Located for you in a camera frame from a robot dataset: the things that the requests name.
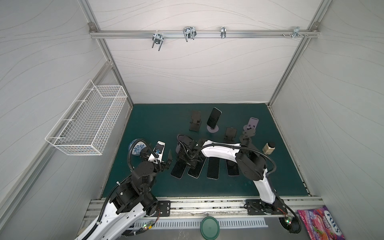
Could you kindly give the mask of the black phone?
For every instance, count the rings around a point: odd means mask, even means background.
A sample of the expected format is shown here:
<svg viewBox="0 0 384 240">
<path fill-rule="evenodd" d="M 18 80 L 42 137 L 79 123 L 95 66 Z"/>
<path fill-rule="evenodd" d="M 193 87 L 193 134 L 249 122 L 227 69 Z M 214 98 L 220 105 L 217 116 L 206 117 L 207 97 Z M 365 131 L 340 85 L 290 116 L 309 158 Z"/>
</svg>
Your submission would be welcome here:
<svg viewBox="0 0 384 240">
<path fill-rule="evenodd" d="M 211 111 L 211 114 L 207 121 L 207 126 L 214 130 L 217 127 L 217 123 L 222 115 L 222 111 L 220 111 L 218 108 L 214 107 Z"/>
<path fill-rule="evenodd" d="M 206 162 L 206 159 L 197 161 L 196 167 L 194 169 L 188 170 L 188 175 L 192 178 L 198 179 L 205 165 L 205 162 Z"/>
</svg>

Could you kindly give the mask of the green-edged phone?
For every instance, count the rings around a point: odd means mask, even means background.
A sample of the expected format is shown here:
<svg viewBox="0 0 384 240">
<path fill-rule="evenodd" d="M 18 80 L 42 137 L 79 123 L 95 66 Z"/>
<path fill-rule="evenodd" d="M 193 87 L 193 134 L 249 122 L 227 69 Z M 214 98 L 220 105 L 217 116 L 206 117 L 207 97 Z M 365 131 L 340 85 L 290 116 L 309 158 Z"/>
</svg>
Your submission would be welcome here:
<svg viewBox="0 0 384 240">
<path fill-rule="evenodd" d="M 219 158 L 209 158 L 207 178 L 217 180 L 220 173 L 220 159 Z"/>
</svg>

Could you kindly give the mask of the cracked phone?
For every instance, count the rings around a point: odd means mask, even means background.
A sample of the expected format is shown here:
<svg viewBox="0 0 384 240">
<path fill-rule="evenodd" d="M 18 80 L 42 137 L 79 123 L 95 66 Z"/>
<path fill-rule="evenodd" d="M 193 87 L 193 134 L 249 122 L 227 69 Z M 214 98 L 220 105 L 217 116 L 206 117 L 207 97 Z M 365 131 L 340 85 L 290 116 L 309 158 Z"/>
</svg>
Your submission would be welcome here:
<svg viewBox="0 0 384 240">
<path fill-rule="evenodd" d="M 226 160 L 226 166 L 227 166 L 228 176 L 237 177 L 240 175 L 240 171 L 237 163 Z"/>
</svg>

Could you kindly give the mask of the grey round stand front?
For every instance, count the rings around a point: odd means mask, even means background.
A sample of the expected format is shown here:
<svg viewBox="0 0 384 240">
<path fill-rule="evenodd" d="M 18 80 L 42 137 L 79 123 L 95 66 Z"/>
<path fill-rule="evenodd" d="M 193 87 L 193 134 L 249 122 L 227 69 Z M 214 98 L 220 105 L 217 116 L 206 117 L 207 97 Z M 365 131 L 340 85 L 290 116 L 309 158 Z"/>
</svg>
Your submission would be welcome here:
<svg viewBox="0 0 384 240">
<path fill-rule="evenodd" d="M 244 125 L 243 129 L 244 131 L 255 130 L 258 123 L 259 123 L 259 119 L 251 117 L 248 121 L 248 124 Z"/>
</svg>

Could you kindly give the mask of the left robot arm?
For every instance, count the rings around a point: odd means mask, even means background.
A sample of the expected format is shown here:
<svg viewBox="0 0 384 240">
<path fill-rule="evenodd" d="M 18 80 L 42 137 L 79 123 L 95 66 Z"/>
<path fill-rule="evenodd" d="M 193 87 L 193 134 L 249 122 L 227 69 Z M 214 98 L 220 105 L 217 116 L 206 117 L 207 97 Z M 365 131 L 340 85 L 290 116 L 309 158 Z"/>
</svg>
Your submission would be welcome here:
<svg viewBox="0 0 384 240">
<path fill-rule="evenodd" d="M 117 182 L 106 197 L 99 215 L 77 237 L 78 240 L 116 240 L 129 235 L 128 228 L 156 213 L 158 200 L 151 190 L 158 173 L 169 169 L 172 157 L 163 161 L 165 143 L 151 147 L 144 139 L 129 146 L 127 163 L 131 174 Z"/>
</svg>

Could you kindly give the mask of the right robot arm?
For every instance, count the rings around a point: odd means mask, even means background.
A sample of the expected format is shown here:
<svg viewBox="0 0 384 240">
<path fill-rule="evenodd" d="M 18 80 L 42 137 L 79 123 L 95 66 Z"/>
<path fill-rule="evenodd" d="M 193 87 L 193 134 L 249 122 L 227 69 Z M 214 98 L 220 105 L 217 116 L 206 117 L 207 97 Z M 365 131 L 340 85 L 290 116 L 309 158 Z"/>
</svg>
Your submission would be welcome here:
<svg viewBox="0 0 384 240">
<path fill-rule="evenodd" d="M 256 210 L 265 215 L 288 215 L 288 207 L 270 184 L 269 176 L 277 170 L 277 165 L 268 155 L 247 145 L 217 143 L 206 139 L 194 141 L 186 135 L 178 135 L 177 141 L 179 160 L 189 164 L 205 157 L 237 164 L 239 171 L 254 183 L 259 192 L 260 200 Z"/>
</svg>

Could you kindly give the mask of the black stand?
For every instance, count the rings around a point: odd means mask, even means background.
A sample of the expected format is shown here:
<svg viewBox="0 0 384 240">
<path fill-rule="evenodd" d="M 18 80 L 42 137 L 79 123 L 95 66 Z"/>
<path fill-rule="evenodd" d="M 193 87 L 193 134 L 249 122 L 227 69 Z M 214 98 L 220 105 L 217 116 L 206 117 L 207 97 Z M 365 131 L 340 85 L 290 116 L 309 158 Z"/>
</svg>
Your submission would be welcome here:
<svg viewBox="0 0 384 240">
<path fill-rule="evenodd" d="M 224 143 L 227 143 L 227 144 L 234 143 L 236 135 L 237 135 L 237 129 L 227 128 L 224 135 Z"/>
<path fill-rule="evenodd" d="M 189 130 L 193 132 L 198 132 L 200 130 L 201 122 L 202 122 L 202 114 L 199 111 L 192 111 L 191 121 Z"/>
</svg>

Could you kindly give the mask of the black stand right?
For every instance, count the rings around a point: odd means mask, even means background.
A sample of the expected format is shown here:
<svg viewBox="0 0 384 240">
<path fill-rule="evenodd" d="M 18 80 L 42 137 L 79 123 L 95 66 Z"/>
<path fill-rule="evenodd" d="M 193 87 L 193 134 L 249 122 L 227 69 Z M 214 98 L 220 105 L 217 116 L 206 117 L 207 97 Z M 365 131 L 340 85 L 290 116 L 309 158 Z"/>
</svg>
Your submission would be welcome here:
<svg viewBox="0 0 384 240">
<path fill-rule="evenodd" d="M 227 128 L 224 135 L 224 143 L 227 143 L 227 144 L 234 143 L 236 135 L 237 135 L 237 129 Z"/>
</svg>

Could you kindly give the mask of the green table mat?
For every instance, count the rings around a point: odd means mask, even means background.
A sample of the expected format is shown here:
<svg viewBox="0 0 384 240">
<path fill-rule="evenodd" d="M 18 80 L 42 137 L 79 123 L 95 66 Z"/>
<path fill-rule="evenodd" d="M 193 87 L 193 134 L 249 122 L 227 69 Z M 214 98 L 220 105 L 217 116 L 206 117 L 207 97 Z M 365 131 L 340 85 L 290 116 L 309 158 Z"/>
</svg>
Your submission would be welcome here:
<svg viewBox="0 0 384 240">
<path fill-rule="evenodd" d="M 194 140 L 201 138 L 223 142 L 226 129 L 235 128 L 241 134 L 251 117 L 259 119 L 256 134 L 252 138 L 255 147 L 262 149 L 266 143 L 275 142 L 276 149 L 271 159 L 277 170 L 270 175 L 270 183 L 281 196 L 307 196 L 308 192 L 284 144 L 273 117 L 265 104 L 218 104 L 222 111 L 218 121 L 219 131 L 207 131 L 207 120 L 213 109 L 212 104 L 136 104 L 133 108 L 116 159 L 105 186 L 106 196 L 117 181 L 130 174 L 127 164 L 129 144 L 137 138 L 145 139 L 154 146 L 158 141 L 166 144 L 166 153 L 175 153 L 177 135 L 184 134 Z M 189 130 L 192 111 L 202 114 L 200 130 Z M 187 173 L 181 179 L 171 176 L 166 170 L 158 174 L 152 193 L 156 197 L 241 197 L 257 196 L 254 184 L 244 175 L 230 177 L 225 161 L 220 162 L 217 180 L 207 178 L 207 167 L 202 169 L 198 179 Z"/>
</svg>

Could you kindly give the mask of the blue white ceramic dish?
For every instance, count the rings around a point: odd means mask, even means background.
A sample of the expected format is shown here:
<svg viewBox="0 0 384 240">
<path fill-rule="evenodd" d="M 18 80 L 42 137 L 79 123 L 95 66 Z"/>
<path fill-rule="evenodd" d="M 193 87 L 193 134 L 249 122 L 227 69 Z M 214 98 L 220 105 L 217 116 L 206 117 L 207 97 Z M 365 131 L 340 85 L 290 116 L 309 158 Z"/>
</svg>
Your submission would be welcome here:
<svg viewBox="0 0 384 240">
<path fill-rule="evenodd" d="M 129 150 L 132 151 L 133 156 L 139 156 L 141 151 L 147 147 L 147 144 L 141 139 L 133 140 L 129 145 Z"/>
</svg>

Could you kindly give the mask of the metal hook clamp middle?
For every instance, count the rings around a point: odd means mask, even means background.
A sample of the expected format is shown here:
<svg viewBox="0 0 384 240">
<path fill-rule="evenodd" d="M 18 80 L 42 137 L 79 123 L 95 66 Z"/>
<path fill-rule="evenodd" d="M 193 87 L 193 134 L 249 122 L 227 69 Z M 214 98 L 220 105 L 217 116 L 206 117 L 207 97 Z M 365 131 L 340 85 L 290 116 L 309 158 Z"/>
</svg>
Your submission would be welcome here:
<svg viewBox="0 0 384 240">
<path fill-rule="evenodd" d="M 195 27 L 186 27 L 183 29 L 183 34 L 184 34 L 186 42 L 188 42 L 189 39 L 194 40 L 196 35 L 197 35 L 196 28 Z"/>
</svg>

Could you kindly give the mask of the pink candy bag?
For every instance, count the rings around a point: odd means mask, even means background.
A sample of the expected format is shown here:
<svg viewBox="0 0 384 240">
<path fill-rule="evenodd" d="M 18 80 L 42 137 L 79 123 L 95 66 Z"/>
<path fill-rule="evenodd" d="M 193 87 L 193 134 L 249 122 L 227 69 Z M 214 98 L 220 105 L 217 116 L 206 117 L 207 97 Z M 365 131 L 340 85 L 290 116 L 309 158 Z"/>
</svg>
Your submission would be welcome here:
<svg viewBox="0 0 384 240">
<path fill-rule="evenodd" d="M 326 206 L 312 210 L 298 210 L 311 240 L 345 240 Z"/>
</svg>

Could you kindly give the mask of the aluminium crossbar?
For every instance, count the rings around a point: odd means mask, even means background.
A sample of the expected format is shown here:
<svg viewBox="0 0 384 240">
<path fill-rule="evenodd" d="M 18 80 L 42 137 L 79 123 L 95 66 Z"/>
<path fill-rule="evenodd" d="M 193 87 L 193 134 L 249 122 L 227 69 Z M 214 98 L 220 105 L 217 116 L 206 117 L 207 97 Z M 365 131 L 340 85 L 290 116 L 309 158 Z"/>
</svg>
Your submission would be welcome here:
<svg viewBox="0 0 384 240">
<path fill-rule="evenodd" d="M 228 30 L 227 39 L 259 39 L 259 38 L 284 38 L 293 30 Z M 197 30 L 195 39 L 221 39 L 221 30 Z M 316 38 L 321 32 L 300 30 L 302 34 L 308 34 L 308 38 Z M 182 30 L 158 30 L 158 31 L 97 31 L 90 33 L 93 39 L 151 39 L 153 34 L 159 33 L 164 39 L 183 39 Z"/>
</svg>

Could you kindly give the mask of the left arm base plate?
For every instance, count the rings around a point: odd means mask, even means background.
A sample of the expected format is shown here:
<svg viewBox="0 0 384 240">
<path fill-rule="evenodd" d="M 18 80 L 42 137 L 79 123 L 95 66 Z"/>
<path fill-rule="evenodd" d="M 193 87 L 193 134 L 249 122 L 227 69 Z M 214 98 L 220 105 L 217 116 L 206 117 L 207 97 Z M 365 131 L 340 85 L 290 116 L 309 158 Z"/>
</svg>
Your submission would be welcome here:
<svg viewBox="0 0 384 240">
<path fill-rule="evenodd" d="M 155 211 L 150 217 L 169 217 L 171 214 L 171 201 L 159 201 Z"/>
</svg>

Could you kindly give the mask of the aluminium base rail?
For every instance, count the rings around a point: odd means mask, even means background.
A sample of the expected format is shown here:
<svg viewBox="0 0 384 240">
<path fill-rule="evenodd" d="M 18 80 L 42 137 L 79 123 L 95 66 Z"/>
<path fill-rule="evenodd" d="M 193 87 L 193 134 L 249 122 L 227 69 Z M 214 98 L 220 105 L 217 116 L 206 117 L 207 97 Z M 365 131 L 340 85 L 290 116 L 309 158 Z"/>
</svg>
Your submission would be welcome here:
<svg viewBox="0 0 384 240">
<path fill-rule="evenodd" d="M 325 206 L 320 197 L 281 197 L 293 211 L 311 210 Z M 244 207 L 246 200 L 256 200 L 256 197 L 223 197 L 223 198 L 158 198 L 160 201 L 170 201 L 168 217 L 160 217 L 153 226 L 154 230 L 198 229 L 203 218 L 211 216 L 218 220 L 221 229 L 244 229 L 268 227 L 266 218 L 284 217 L 278 210 L 277 214 L 265 215 Z M 78 234 L 97 218 L 104 198 L 91 200 L 80 225 Z M 150 221 L 155 221 L 157 215 L 151 218 L 141 218 L 130 229 L 139 229 Z"/>
</svg>

